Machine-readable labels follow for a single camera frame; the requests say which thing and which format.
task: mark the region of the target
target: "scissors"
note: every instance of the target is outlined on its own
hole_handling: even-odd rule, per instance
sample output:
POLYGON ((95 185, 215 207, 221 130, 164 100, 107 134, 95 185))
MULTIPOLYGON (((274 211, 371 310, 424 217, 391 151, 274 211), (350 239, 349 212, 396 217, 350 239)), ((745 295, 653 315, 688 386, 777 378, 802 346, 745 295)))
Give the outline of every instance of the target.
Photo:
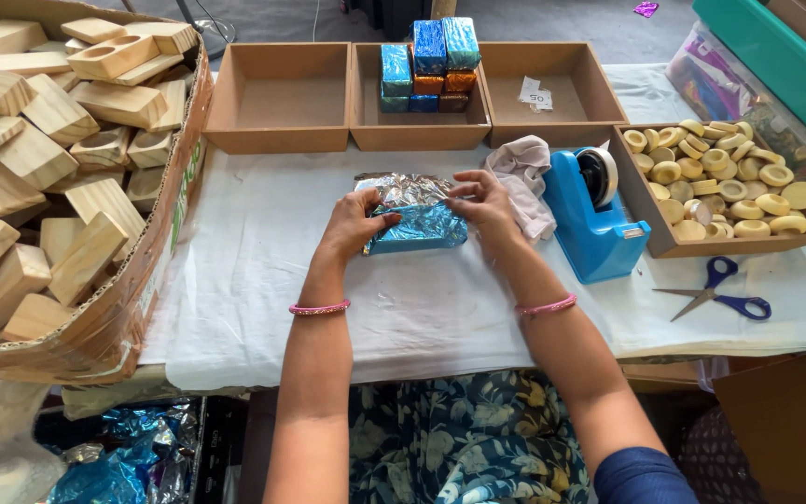
POLYGON ((773 315, 773 311, 770 309, 770 303, 762 300, 761 298, 733 298, 730 296, 720 296, 714 292, 715 287, 720 285, 721 281, 726 280, 727 277, 732 276, 737 272, 739 272, 739 265, 737 265, 735 261, 723 256, 717 256, 716 258, 711 258, 711 260, 708 261, 708 282, 705 283, 705 288, 701 291, 692 291, 688 289, 652 290, 657 292, 670 292, 671 294, 680 294, 682 296, 692 296, 695 298, 694 300, 690 301, 688 305, 686 305, 686 308, 683 308, 680 310, 680 313, 678 313, 674 318, 671 318, 671 322, 674 322, 677 318, 686 315, 693 309, 698 308, 699 305, 704 304, 705 301, 708 300, 714 300, 718 303, 725 304, 726 306, 738 311, 752 320, 767 320, 767 318, 773 315), (724 266, 726 266, 726 271, 719 271, 717 269, 717 263, 722 263, 724 266), (764 315, 757 315, 756 313, 751 313, 748 311, 746 306, 749 304, 752 304, 763 310, 764 315))

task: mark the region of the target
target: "brown foil-wrapped block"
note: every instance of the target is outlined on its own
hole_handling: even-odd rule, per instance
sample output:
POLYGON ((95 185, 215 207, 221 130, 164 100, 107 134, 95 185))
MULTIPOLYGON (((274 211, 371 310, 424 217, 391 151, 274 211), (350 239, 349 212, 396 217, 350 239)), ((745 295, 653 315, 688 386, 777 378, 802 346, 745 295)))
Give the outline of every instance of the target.
POLYGON ((465 112, 468 95, 464 92, 445 92, 437 102, 437 111, 445 114, 465 112))
POLYGON ((474 70, 448 70, 445 92, 471 92, 475 88, 477 75, 474 70))
POLYGON ((412 80, 413 94, 441 94, 443 75, 416 75, 412 80))

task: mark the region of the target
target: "blue sleeve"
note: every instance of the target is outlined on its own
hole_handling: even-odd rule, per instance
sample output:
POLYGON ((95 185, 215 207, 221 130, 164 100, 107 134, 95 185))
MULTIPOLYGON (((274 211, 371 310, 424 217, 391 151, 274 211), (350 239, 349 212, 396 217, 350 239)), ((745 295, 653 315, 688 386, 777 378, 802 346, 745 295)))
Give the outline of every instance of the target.
POLYGON ((625 448, 607 456, 593 481, 599 504, 699 504, 667 454, 625 448))

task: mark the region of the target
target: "blue tape dispenser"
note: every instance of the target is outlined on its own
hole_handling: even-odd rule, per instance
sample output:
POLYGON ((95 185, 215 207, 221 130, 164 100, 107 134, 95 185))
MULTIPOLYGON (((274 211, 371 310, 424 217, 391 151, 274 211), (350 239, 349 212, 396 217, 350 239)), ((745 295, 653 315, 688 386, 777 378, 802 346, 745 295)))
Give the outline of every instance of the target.
POLYGON ((608 151, 584 147, 550 156, 543 200, 553 211, 555 237, 580 283, 627 276, 651 228, 631 223, 618 196, 618 169, 608 151))

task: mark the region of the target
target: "bracelet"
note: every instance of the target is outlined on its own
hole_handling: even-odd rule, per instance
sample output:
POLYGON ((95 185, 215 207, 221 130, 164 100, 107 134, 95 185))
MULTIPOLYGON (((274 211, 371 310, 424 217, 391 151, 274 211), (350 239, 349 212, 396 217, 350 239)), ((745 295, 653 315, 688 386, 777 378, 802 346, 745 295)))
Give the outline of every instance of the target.
POLYGON ((344 300, 342 304, 334 306, 326 306, 321 308, 300 308, 297 303, 288 307, 288 311, 295 315, 328 315, 330 313, 338 313, 344 311, 350 306, 350 300, 344 300))
POLYGON ((519 315, 539 315, 541 313, 551 313, 562 309, 570 308, 577 303, 577 294, 568 293, 568 297, 564 301, 559 301, 551 305, 538 306, 534 308, 526 308, 522 306, 515 307, 515 313, 519 315))

